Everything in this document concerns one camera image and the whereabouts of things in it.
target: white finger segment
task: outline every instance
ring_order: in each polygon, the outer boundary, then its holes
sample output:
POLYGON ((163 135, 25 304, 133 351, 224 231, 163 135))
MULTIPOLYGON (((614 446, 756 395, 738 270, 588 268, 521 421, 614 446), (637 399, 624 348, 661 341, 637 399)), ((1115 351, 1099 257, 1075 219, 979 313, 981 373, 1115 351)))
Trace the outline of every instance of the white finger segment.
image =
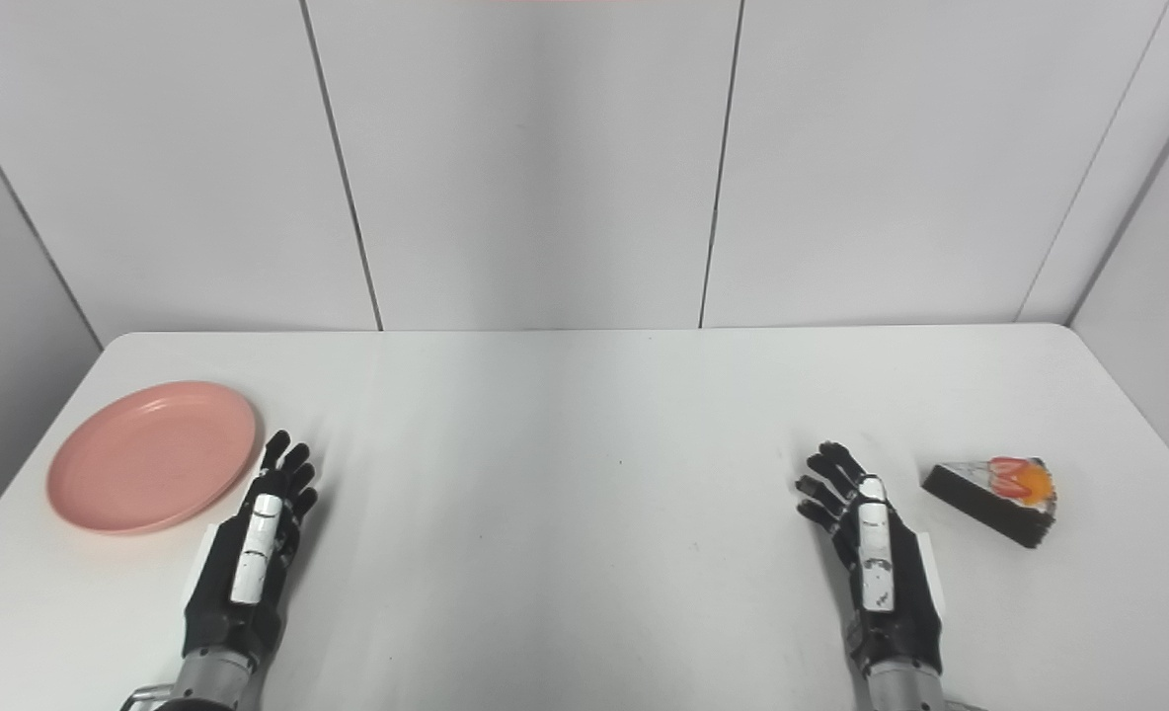
POLYGON ((282 499, 271 493, 256 496, 251 506, 251 522, 242 540, 238 566, 233 573, 229 601, 237 605, 256 605, 264 593, 264 575, 269 571, 274 539, 277 538, 277 522, 282 518, 282 499))
POLYGON ((857 509, 860 526, 860 606, 872 613, 891 613, 895 607, 892 580, 892 530, 887 504, 867 501, 857 509))

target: plate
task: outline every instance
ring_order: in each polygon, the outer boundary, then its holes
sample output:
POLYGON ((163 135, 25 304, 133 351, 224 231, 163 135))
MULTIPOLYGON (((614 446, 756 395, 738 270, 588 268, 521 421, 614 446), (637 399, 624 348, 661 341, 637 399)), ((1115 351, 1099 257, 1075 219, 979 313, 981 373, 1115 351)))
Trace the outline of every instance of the plate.
POLYGON ((62 442, 48 469, 48 501, 84 530, 164 530, 238 481, 255 442, 255 410, 236 391, 158 384, 106 405, 62 442))

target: robotic hand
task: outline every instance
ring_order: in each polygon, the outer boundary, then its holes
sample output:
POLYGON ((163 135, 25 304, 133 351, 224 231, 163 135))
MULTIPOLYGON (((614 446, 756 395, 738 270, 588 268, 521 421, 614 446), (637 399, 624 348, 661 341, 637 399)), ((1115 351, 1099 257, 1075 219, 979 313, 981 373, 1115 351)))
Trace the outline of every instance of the robotic hand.
POLYGON ((286 571, 304 515, 317 504, 309 446, 281 430, 237 513, 220 524, 186 606, 184 661, 174 684, 138 689, 123 711, 168 699, 159 711, 233 711, 251 675, 282 638, 286 571))
POLYGON ((918 537, 887 503, 879 477, 844 446, 824 442, 809 469, 821 479, 805 474, 796 482, 809 497, 797 511, 829 532, 848 568, 855 617, 845 642, 874 710, 945 711, 940 615, 918 537))

